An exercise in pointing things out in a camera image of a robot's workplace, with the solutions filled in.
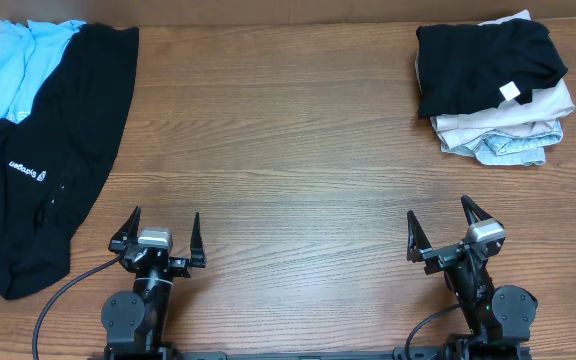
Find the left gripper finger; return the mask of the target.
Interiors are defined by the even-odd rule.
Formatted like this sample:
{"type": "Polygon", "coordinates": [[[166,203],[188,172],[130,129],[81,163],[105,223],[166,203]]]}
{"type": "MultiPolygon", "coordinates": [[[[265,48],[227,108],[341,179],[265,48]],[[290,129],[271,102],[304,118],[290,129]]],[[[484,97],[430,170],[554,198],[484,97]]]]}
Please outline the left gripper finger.
{"type": "Polygon", "coordinates": [[[111,237],[112,242],[130,242],[137,239],[141,208],[136,206],[126,222],[111,237]]]}
{"type": "Polygon", "coordinates": [[[203,258],[204,257],[204,247],[200,231],[200,214],[195,213],[193,229],[190,241],[190,252],[192,258],[203,258]]]}

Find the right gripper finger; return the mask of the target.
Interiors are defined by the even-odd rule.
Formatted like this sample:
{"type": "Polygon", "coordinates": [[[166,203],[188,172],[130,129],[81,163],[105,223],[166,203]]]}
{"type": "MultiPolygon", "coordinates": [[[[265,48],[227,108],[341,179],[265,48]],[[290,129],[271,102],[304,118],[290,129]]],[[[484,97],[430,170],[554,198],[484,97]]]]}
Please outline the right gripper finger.
{"type": "Polygon", "coordinates": [[[484,225],[503,224],[475,203],[468,195],[461,197],[462,208],[469,226],[482,227],[484,225]]]}
{"type": "Polygon", "coordinates": [[[407,212],[407,229],[409,252],[426,252],[432,249],[423,228],[412,210],[407,212]]]}

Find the folded black garment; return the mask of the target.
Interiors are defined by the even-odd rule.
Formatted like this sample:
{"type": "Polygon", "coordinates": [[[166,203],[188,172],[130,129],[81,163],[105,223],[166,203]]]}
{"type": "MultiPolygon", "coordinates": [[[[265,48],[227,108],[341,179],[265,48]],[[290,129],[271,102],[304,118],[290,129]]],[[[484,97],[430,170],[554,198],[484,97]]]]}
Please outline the folded black garment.
{"type": "Polygon", "coordinates": [[[532,20],[420,26],[416,35],[421,118],[496,108],[511,98],[502,89],[510,83],[514,99],[530,103],[568,72],[548,28],[532,20]]]}

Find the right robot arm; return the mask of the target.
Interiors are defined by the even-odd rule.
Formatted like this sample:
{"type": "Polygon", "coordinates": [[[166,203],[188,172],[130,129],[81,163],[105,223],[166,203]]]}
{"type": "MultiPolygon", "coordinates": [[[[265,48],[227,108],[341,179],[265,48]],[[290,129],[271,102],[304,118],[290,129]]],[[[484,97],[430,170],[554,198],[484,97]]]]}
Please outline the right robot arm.
{"type": "Polygon", "coordinates": [[[417,324],[401,348],[405,359],[529,359],[530,327],[536,318],[538,301],[527,290],[505,285],[496,287],[487,271],[491,257],[505,241],[501,222],[479,207],[469,196],[461,197],[468,223],[466,234],[454,245],[432,247],[413,211],[407,212],[407,260],[422,262],[431,275],[442,273],[457,303],[417,324]],[[430,322],[459,309],[467,334],[451,334],[436,349],[414,348],[414,336],[430,322]]]}

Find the folded beige garment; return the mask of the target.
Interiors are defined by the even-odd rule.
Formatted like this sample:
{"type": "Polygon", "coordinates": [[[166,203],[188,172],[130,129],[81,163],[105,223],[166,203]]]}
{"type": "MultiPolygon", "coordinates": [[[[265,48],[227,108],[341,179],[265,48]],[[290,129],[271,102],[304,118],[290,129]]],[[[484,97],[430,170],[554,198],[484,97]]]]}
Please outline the folded beige garment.
{"type": "MultiPolygon", "coordinates": [[[[527,13],[522,12],[478,25],[500,24],[512,19],[532,20],[527,13]]],[[[415,59],[415,71],[419,85],[417,57],[418,51],[415,59]]],[[[517,102],[514,98],[519,92],[510,83],[502,89],[508,92],[511,98],[496,108],[489,108],[472,114],[438,115],[429,117],[429,119],[433,120],[435,129],[450,148],[470,142],[492,130],[499,130],[516,136],[532,135],[536,133],[536,130],[530,130],[527,126],[528,123],[553,121],[574,111],[575,105],[565,84],[565,76],[554,87],[535,90],[530,103],[520,104],[517,102]]]]}

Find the black t-shirt with logo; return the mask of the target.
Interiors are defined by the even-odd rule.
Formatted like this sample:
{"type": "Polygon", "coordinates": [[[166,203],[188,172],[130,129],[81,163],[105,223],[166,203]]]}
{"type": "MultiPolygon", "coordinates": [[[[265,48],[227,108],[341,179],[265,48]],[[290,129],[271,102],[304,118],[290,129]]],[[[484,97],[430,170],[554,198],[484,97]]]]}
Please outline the black t-shirt with logo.
{"type": "Polygon", "coordinates": [[[0,296],[20,299],[70,272],[71,239],[118,154],[140,31],[87,24],[39,88],[30,115],[0,119],[0,296]]]}

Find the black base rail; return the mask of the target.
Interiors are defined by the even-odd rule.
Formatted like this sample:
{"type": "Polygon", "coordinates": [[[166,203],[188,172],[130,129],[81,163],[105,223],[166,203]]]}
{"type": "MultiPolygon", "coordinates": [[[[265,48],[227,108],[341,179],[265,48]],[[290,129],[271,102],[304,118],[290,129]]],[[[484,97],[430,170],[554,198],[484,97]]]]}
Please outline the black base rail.
{"type": "MultiPolygon", "coordinates": [[[[408,357],[403,347],[396,347],[389,352],[357,351],[357,352],[314,352],[314,353],[266,353],[266,354],[226,354],[224,352],[178,352],[169,354],[146,355],[103,355],[89,357],[89,360],[102,359],[174,359],[174,360],[405,360],[408,357]]],[[[443,357],[440,348],[411,347],[410,359],[439,360],[443,357]]],[[[528,347],[521,348],[516,359],[532,359],[528,347]]]]}

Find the light blue printed t-shirt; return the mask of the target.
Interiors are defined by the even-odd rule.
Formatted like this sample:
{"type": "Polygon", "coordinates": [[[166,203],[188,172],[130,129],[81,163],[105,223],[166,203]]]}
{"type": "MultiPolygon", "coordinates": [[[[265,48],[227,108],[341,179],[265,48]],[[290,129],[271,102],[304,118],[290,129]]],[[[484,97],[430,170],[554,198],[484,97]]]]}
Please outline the light blue printed t-shirt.
{"type": "Polygon", "coordinates": [[[18,124],[31,114],[36,93],[85,24],[0,20],[0,119],[18,124]]]}

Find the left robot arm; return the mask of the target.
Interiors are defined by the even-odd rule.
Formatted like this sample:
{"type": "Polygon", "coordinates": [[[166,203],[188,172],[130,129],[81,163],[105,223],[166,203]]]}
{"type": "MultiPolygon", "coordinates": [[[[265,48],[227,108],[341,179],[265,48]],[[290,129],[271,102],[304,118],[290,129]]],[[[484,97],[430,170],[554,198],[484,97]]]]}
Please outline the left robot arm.
{"type": "Polygon", "coordinates": [[[139,227],[141,209],[112,236],[109,250],[118,263],[135,275],[130,291],[110,296],[101,310],[106,330],[106,359],[175,359],[174,346],[163,340],[167,310],[176,278],[189,278],[194,268],[204,268],[205,255],[200,216],[194,217],[190,256],[171,254],[173,240],[166,228],[139,227]]]}

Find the folded light denim garment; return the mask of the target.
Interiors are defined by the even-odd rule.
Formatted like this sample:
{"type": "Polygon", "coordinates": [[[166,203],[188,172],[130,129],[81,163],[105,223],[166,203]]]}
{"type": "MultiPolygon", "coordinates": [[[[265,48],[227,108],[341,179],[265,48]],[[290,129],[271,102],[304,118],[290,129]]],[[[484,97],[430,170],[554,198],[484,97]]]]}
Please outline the folded light denim garment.
{"type": "Polygon", "coordinates": [[[441,140],[441,151],[465,157],[473,157],[488,166],[531,166],[546,162],[545,148],[563,140],[564,133],[559,119],[528,123],[536,133],[516,136],[492,130],[454,148],[441,140]]]}

